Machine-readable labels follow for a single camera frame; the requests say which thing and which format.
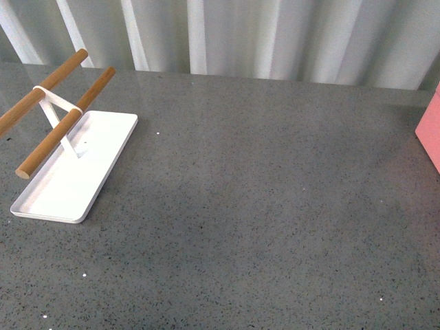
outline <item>white tray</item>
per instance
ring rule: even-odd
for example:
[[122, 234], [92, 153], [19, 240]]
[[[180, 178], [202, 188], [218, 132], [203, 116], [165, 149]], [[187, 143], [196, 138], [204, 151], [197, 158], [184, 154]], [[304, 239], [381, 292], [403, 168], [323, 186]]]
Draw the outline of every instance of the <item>white tray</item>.
[[138, 117], [131, 113], [86, 112], [68, 135], [78, 158], [60, 145], [12, 204], [11, 212], [80, 223], [137, 123]]

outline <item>pink object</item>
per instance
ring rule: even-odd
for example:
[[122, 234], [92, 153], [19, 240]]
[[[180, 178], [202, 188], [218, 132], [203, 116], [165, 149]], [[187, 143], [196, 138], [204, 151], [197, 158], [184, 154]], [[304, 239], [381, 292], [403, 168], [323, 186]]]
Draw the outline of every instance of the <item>pink object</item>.
[[415, 133], [440, 173], [440, 84]]

